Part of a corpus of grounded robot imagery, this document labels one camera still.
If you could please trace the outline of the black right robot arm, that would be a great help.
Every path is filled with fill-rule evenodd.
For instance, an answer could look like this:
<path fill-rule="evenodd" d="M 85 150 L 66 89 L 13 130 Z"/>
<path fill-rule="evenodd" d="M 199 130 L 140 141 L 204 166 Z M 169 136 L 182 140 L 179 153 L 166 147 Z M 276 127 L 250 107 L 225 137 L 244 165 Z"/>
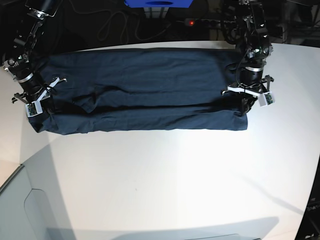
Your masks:
<path fill-rule="evenodd" d="M 2 0 L 0 24 L 7 27 L 9 35 L 0 48 L 0 65 L 17 82 L 23 92 L 15 93 L 12 103 L 24 103 L 26 115 L 31 118 L 47 111 L 48 100 L 57 93 L 55 86 L 62 79 L 54 77 L 50 82 L 40 74 L 42 66 L 35 61 L 35 46 L 43 35 L 48 18 L 56 15 L 60 0 Z"/>

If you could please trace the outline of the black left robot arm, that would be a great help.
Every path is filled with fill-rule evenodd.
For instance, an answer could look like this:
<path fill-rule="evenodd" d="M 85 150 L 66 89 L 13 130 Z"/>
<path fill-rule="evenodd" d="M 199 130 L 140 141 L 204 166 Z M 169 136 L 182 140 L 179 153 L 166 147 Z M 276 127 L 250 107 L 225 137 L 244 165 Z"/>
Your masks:
<path fill-rule="evenodd" d="M 274 78 L 264 75 L 266 59 L 273 51 L 266 26 L 263 4 L 258 0 L 224 0 L 221 6 L 220 29 L 225 41 L 235 45 L 241 59 L 225 67 L 234 76 L 222 94 L 240 98 L 242 115 L 255 102 L 266 107 L 275 102 L 270 85 Z"/>

